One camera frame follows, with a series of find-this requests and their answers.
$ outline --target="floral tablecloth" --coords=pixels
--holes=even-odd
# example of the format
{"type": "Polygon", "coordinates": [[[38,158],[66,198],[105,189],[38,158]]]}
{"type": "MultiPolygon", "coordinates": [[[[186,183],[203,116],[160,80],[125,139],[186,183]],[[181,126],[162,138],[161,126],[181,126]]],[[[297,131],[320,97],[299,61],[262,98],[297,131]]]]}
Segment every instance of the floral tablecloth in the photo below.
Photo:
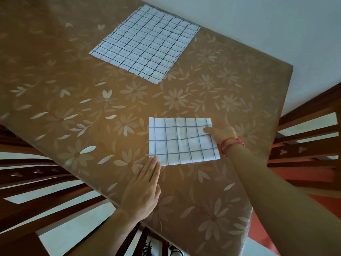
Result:
{"type": "MultiPolygon", "coordinates": [[[[292,66],[201,28],[158,85],[89,51],[143,2],[0,0],[0,123],[120,204],[148,117],[231,124],[266,163],[292,66]]],[[[252,207],[225,158],[167,166],[144,223],[190,255],[239,255],[252,207]]]]}

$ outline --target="white checkered napkin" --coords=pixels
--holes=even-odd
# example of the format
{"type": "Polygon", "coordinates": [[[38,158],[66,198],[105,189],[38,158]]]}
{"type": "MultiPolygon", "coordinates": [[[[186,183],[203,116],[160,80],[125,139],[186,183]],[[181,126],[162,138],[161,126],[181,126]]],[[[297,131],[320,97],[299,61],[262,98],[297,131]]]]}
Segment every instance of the white checkered napkin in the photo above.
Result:
{"type": "Polygon", "coordinates": [[[199,29],[197,25],[144,5],[89,54],[157,84],[199,29]]]}
{"type": "Polygon", "coordinates": [[[161,166],[220,159],[206,126],[210,118],[149,118],[149,156],[157,155],[161,166]]]}

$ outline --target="red thread bracelet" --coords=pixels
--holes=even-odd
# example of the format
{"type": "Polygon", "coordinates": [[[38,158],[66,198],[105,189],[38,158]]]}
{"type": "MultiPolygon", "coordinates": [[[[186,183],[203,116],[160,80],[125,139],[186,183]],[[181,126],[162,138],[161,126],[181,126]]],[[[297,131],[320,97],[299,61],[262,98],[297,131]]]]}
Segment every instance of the red thread bracelet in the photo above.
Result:
{"type": "Polygon", "coordinates": [[[223,151],[223,155],[224,155],[225,157],[227,157],[227,156],[226,156],[226,151],[227,151],[228,149],[230,149],[231,146],[238,145],[238,144],[242,144],[243,146],[245,146],[245,144],[244,144],[243,142],[241,142],[241,141],[238,141],[238,142],[229,144],[228,146],[225,147],[225,149],[224,149],[224,151],[223,151]]]}
{"type": "Polygon", "coordinates": [[[221,153],[223,153],[223,145],[224,145],[224,143],[227,141],[227,140],[230,140],[230,139],[236,139],[236,140],[238,140],[239,142],[241,142],[240,141],[240,139],[238,138],[238,137],[229,137],[229,138],[226,138],[223,142],[221,142],[221,144],[220,144],[220,151],[221,151],[221,153]]]}

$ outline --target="brown tablecloth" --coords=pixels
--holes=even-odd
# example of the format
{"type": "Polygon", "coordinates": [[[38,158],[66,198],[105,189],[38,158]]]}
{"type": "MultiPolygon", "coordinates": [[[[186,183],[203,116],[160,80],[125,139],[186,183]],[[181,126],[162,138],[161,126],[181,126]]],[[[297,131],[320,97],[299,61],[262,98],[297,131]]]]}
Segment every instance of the brown tablecloth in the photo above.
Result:
{"type": "MultiPolygon", "coordinates": [[[[266,163],[291,65],[201,28],[154,85],[88,55],[143,2],[0,4],[0,123],[113,203],[148,157],[148,117],[229,123],[266,163]]],[[[167,166],[159,183],[146,225],[192,256],[240,254],[252,207],[227,159],[167,166]]]]}

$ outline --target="person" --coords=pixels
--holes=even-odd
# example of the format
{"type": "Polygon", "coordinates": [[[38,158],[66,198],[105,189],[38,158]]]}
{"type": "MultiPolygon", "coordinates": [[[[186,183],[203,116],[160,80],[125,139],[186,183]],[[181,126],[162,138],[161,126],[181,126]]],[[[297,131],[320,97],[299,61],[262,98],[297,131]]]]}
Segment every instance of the person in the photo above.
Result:
{"type": "MultiPolygon", "coordinates": [[[[237,137],[231,126],[224,130],[206,127],[204,131],[218,144],[237,137]]],[[[340,256],[341,221],[265,167],[247,147],[235,142],[238,140],[224,142],[224,155],[233,164],[260,222],[281,256],[340,256]]],[[[138,221],[155,208],[161,194],[160,169],[158,158],[149,158],[130,181],[113,215],[71,255],[115,255],[138,221]]]]}

